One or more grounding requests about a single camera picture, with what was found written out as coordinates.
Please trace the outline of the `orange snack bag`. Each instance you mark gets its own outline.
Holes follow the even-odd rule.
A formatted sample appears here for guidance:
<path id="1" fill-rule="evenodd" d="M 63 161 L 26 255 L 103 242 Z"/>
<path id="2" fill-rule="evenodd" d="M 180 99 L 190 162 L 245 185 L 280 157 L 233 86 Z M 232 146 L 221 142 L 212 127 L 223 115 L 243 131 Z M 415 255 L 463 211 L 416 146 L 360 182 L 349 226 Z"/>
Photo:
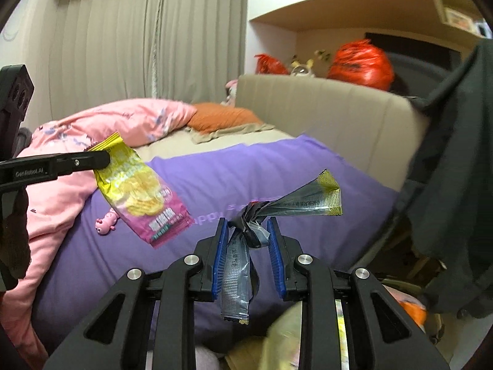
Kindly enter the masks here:
<path id="1" fill-rule="evenodd" d="M 401 305 L 401 307 L 419 327 L 423 327 L 425 325 L 427 311 L 422 308 L 422 305 L 408 301 L 401 301 L 399 305 Z"/>

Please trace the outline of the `yellow pink chips bag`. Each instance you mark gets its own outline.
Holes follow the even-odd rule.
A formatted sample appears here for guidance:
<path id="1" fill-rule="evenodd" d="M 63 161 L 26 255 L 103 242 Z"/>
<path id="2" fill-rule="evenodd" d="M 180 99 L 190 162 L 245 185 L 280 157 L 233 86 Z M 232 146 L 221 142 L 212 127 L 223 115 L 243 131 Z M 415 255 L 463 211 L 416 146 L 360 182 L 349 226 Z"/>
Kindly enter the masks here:
<path id="1" fill-rule="evenodd" d="M 109 154 L 109 164 L 94 171 L 96 184 L 111 208 L 141 240 L 157 248 L 193 224 L 178 194 L 118 133 L 88 151 Z"/>

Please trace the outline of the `pink plush toy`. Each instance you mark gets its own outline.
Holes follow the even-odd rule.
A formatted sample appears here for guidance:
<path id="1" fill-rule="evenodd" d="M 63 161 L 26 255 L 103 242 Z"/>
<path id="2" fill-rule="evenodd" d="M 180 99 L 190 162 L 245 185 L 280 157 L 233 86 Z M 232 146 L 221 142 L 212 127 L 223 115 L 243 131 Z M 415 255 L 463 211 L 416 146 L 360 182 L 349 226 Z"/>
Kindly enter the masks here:
<path id="1" fill-rule="evenodd" d="M 233 79 L 226 83 L 226 99 L 221 102 L 221 105 L 234 107 L 236 105 L 236 91 L 237 91 L 238 80 Z"/>

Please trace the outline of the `large red plastic bag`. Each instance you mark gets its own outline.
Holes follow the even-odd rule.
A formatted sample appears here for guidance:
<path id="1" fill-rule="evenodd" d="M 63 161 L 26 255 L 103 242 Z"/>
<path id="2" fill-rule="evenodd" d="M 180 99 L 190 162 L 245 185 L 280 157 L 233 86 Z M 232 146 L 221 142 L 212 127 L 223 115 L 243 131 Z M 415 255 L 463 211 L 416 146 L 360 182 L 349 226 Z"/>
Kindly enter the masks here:
<path id="1" fill-rule="evenodd" d="M 342 45 L 328 70 L 328 79 L 389 91 L 394 71 L 381 48 L 362 39 Z"/>

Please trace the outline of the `white toy with ears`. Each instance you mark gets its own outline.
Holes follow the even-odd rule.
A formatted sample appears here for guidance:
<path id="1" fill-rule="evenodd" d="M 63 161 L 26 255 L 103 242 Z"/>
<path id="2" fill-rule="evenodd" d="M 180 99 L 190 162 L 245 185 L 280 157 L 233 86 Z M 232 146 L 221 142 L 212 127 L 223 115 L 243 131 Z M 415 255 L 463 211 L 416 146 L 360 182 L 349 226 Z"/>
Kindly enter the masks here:
<path id="1" fill-rule="evenodd" d="M 309 59 L 305 63 L 300 62 L 297 59 L 297 56 L 294 56 L 291 61 L 291 73 L 290 75 L 293 77 L 308 77 L 314 78 L 315 74 L 312 71 L 312 67 L 314 65 L 314 60 Z"/>

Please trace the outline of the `pink duvet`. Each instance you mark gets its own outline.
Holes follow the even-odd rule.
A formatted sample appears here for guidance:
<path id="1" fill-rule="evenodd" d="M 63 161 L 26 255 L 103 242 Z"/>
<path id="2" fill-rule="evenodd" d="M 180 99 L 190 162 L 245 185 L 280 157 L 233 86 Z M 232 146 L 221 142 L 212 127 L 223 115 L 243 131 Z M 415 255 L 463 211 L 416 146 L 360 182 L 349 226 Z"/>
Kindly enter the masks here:
<path id="1" fill-rule="evenodd" d="M 192 105 L 166 99 L 127 99 L 87 109 L 33 132 L 22 157 L 79 152 L 117 132 L 126 145 L 148 145 L 188 124 Z M 91 171 L 62 176 L 27 188 L 27 272 L 1 299 L 1 324 L 20 356 L 40 369 L 48 354 L 31 323 L 33 301 L 43 276 L 88 197 L 96 189 Z"/>

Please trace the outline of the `grey pleated curtain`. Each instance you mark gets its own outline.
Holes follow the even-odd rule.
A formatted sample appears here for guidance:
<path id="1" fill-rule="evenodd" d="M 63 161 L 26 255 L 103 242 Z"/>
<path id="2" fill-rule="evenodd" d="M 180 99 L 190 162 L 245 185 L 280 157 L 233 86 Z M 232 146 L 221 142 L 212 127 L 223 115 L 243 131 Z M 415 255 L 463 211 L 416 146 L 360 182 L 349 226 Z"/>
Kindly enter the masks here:
<path id="1" fill-rule="evenodd" d="M 217 101 L 244 65 L 247 0 L 22 0 L 38 125 L 130 98 Z"/>

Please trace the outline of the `small red plastic bag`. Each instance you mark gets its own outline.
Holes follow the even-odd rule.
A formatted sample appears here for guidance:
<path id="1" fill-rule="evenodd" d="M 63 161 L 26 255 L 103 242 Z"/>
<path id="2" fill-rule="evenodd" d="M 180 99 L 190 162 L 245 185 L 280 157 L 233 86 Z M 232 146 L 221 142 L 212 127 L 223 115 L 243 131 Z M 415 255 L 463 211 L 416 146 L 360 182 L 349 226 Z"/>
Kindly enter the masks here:
<path id="1" fill-rule="evenodd" d="M 256 54 L 255 59 L 257 59 L 256 74 L 290 74 L 289 70 L 281 61 L 268 54 Z"/>

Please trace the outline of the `picture frame on shelf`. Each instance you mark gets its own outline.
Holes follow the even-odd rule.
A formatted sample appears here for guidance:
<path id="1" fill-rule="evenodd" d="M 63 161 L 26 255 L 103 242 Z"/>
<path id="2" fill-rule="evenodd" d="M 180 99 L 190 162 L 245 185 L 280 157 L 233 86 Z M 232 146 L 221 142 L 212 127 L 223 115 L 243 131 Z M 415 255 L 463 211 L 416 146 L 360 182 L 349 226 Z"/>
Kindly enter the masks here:
<path id="1" fill-rule="evenodd" d="M 473 18 L 463 14 L 453 8 L 445 7 L 445 22 L 453 28 L 466 31 L 470 34 L 477 34 L 477 27 Z"/>

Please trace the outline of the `yellow trash bag bin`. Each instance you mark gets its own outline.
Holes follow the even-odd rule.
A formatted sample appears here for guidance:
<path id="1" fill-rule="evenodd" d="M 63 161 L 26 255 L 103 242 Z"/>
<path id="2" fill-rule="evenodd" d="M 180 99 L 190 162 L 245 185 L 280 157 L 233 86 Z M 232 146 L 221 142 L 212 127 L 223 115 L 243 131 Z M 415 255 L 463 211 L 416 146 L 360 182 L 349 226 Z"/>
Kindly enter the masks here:
<path id="1" fill-rule="evenodd" d="M 386 286 L 398 302 L 408 301 L 425 306 L 415 297 Z M 341 349 L 341 369 L 350 369 L 348 341 L 343 304 L 335 301 Z M 226 355 L 229 369 L 298 369 L 303 304 L 297 303 L 281 315 L 268 329 L 266 337 L 250 337 L 240 341 Z"/>

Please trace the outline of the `pink pig toy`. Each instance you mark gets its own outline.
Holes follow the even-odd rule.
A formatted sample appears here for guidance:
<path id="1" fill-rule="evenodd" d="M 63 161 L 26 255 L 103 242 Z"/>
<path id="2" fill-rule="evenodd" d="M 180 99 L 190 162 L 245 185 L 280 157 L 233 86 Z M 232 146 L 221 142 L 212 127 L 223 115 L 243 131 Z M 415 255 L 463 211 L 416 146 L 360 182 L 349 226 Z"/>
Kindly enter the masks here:
<path id="1" fill-rule="evenodd" d="M 95 221 L 94 228 L 99 235 L 106 236 L 110 231 L 115 230 L 118 219 L 120 219 L 119 214 L 111 208 L 103 218 L 98 218 Z"/>

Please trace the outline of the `knotted silver foil wrapper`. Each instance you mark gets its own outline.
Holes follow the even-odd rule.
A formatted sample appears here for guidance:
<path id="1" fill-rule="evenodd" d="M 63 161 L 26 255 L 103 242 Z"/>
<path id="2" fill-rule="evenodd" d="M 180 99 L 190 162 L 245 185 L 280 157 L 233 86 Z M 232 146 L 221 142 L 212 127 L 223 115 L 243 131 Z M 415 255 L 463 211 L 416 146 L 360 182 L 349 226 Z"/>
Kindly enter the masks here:
<path id="1" fill-rule="evenodd" d="M 283 301 L 297 301 L 306 290 L 306 283 L 297 279 L 293 268 L 301 247 L 289 250 L 291 243 L 281 234 L 277 217 L 341 214 L 340 186 L 327 170 L 279 199 L 255 201 L 244 207 L 228 221 L 232 235 L 222 252 L 224 266 L 216 269 L 222 317 L 234 323 L 249 323 L 249 305 L 260 287 L 251 250 L 268 249 L 275 289 Z"/>

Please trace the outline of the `black jacket on chair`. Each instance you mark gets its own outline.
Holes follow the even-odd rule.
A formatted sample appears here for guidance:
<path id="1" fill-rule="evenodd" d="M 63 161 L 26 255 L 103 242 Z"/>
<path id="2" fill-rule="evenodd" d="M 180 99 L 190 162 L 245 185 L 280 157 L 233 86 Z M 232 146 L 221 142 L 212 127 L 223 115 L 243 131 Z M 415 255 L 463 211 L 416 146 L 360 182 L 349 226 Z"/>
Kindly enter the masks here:
<path id="1" fill-rule="evenodd" d="M 396 202 L 420 254 L 445 270 L 425 288 L 431 311 L 492 313 L 492 42 L 425 99 L 429 127 Z"/>

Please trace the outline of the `orange pillow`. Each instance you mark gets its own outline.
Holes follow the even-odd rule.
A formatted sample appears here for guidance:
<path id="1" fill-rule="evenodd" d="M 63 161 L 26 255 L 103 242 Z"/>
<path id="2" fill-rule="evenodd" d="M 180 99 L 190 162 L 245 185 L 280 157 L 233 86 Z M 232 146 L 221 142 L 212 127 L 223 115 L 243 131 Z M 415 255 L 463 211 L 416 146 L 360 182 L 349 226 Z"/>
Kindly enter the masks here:
<path id="1" fill-rule="evenodd" d="M 220 105 L 217 103 L 200 103 L 195 105 L 194 114 L 187 126 L 202 134 L 210 134 L 241 125 L 263 122 L 249 109 Z"/>

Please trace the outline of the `purple bed blanket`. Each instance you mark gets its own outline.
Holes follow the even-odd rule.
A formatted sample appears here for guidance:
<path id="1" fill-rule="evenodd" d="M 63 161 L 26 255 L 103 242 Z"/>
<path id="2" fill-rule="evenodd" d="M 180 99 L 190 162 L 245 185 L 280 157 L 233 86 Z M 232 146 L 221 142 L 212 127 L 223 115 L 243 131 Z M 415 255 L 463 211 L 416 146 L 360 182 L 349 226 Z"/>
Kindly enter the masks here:
<path id="1" fill-rule="evenodd" d="M 397 196 L 307 136 L 155 158 L 150 164 L 185 203 L 193 225 L 156 249 L 124 223 L 100 236 L 94 223 L 109 204 L 99 192 L 88 197 L 33 305 L 33 328 L 48 351 L 60 345 L 126 271 L 166 269 L 212 236 L 219 219 L 234 217 L 252 201 L 278 199 L 329 171 L 340 185 L 343 213 L 282 217 L 278 225 L 304 251 L 345 271 L 372 245 Z"/>

